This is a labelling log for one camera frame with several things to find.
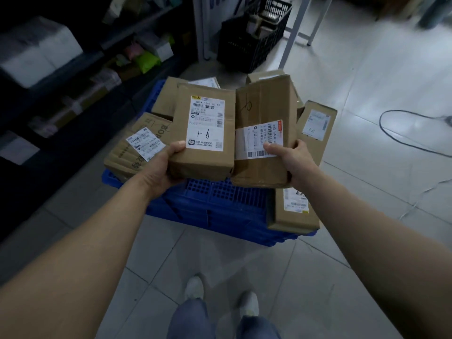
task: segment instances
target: shoe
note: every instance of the shoe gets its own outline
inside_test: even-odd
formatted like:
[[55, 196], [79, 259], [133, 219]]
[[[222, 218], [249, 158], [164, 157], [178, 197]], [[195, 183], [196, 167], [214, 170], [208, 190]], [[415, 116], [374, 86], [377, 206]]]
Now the shoe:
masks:
[[197, 298], [204, 299], [204, 285], [199, 276], [193, 276], [185, 287], [185, 301]]
[[240, 318], [259, 316], [259, 302], [254, 291], [245, 291], [240, 298]]

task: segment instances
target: hand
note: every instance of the hand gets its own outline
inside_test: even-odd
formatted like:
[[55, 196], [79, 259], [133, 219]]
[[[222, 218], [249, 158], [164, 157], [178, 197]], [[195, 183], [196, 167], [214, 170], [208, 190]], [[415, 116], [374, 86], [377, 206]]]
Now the hand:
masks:
[[310, 177], [312, 174], [319, 172], [320, 169], [314, 163], [306, 143], [297, 139], [296, 144], [296, 147], [291, 149], [278, 144], [265, 142], [263, 143], [263, 148], [268, 153], [282, 158], [284, 166], [292, 174], [292, 187], [304, 193]]
[[136, 174], [149, 189], [151, 199], [160, 197], [169, 187], [181, 183], [183, 179], [175, 180], [168, 173], [168, 159], [176, 152], [185, 148], [185, 141], [174, 141], [157, 153], [144, 166], [144, 169]]

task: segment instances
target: cardboard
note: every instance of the cardboard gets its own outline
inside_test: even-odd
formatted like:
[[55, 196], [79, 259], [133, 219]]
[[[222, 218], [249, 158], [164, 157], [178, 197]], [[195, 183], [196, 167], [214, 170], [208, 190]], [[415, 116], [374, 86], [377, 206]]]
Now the cardboard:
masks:
[[[317, 123], [319, 126], [316, 127], [316, 123], [312, 122], [312, 120], [315, 120], [316, 114], [311, 114], [312, 111], [329, 116], [327, 125], [325, 126], [327, 119], [318, 117]], [[336, 115], [337, 111], [335, 109], [308, 101], [302, 117], [297, 122], [297, 137], [306, 143], [308, 151], [317, 165], [320, 165], [322, 161]], [[316, 129], [319, 129], [319, 132], [314, 132], [310, 135], [306, 134], [312, 133], [312, 130], [315, 131]], [[307, 212], [299, 213], [284, 209], [284, 189], [275, 189], [271, 198], [273, 199], [270, 199], [268, 204], [274, 205], [274, 207], [269, 207], [267, 212], [269, 228], [298, 234], [306, 234], [320, 228], [320, 220], [309, 202], [307, 202]]]
[[[214, 150], [215, 145], [213, 138], [215, 136], [205, 139], [207, 135], [205, 130], [200, 137], [200, 141], [204, 140], [206, 143], [213, 145], [211, 149], [196, 149], [190, 147], [197, 147], [198, 138], [187, 136], [188, 127], [193, 129], [194, 124], [189, 121], [194, 117], [190, 113], [192, 107], [192, 96], [207, 97], [224, 101], [224, 115], [223, 115], [223, 137], [222, 151], [220, 149]], [[234, 129], [235, 129], [235, 92], [226, 89], [215, 89], [200, 85], [181, 84], [178, 89], [178, 97], [176, 103], [176, 111], [174, 113], [174, 121], [171, 128], [172, 141], [187, 141], [184, 151], [176, 153], [169, 159], [170, 173], [175, 178], [196, 178], [208, 179], [211, 181], [223, 181], [230, 177], [234, 168]], [[212, 128], [210, 131], [215, 134], [216, 129]]]
[[168, 77], [152, 107], [151, 113], [172, 121], [176, 109], [177, 85], [187, 82], [186, 79]]
[[[274, 76], [285, 75], [285, 74], [286, 73], [284, 72], [283, 69], [249, 73], [246, 76], [246, 84], [257, 82], [257, 81], [263, 80], [263, 79], [269, 79]], [[297, 120], [298, 120], [300, 118], [301, 114], [303, 113], [303, 109], [305, 108], [305, 105], [304, 105], [302, 99], [300, 98], [300, 96], [298, 95], [297, 90], [295, 89], [295, 86], [293, 85], [293, 82], [292, 82], [292, 87], [293, 87], [293, 90], [295, 91], [295, 94], [297, 95]]]
[[[297, 97], [289, 75], [259, 80], [236, 90], [236, 131], [282, 120], [282, 144], [293, 147], [297, 138], [296, 117]], [[245, 188], [283, 188], [289, 178], [280, 157], [265, 157], [236, 160], [231, 182]]]
[[130, 128], [124, 131], [122, 139], [110, 151], [104, 160], [104, 165], [121, 182], [141, 171], [146, 165], [146, 160], [126, 141], [126, 138], [147, 127], [165, 145], [171, 143], [171, 121], [154, 114], [144, 113]]

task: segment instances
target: jeans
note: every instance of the jeans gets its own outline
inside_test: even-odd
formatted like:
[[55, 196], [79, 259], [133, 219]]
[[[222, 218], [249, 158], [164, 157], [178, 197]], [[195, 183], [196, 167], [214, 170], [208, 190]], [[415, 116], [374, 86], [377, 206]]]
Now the jeans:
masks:
[[[215, 326], [201, 299], [187, 300], [177, 307], [167, 339], [215, 339]], [[237, 339], [281, 339], [276, 327], [260, 316], [244, 316], [237, 327]]]

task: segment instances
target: forearm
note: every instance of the forearm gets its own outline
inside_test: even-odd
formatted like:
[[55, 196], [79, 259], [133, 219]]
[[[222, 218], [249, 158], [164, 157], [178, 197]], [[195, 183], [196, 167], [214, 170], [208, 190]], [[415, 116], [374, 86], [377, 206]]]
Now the forearm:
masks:
[[407, 321], [412, 329], [417, 321], [431, 336], [450, 326], [440, 325], [452, 315], [452, 254], [445, 246], [371, 208], [320, 170], [310, 176], [305, 194], [399, 331], [409, 335]]
[[93, 338], [150, 201], [139, 178], [0, 290], [0, 336]]

